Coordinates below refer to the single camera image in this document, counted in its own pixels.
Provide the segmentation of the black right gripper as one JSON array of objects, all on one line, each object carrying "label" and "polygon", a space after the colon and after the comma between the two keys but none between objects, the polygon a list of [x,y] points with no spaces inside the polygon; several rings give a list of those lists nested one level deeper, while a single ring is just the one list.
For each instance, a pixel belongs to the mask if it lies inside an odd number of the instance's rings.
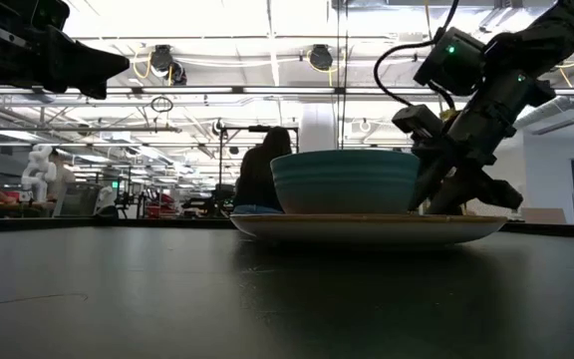
[{"label": "black right gripper", "polygon": [[503,119],[473,111],[447,121],[424,149],[415,151],[420,167],[409,211],[415,211],[427,198],[427,214],[461,214],[460,207],[473,199],[519,208],[522,194],[508,181],[494,179],[483,170],[496,162],[495,149],[514,132]]}]

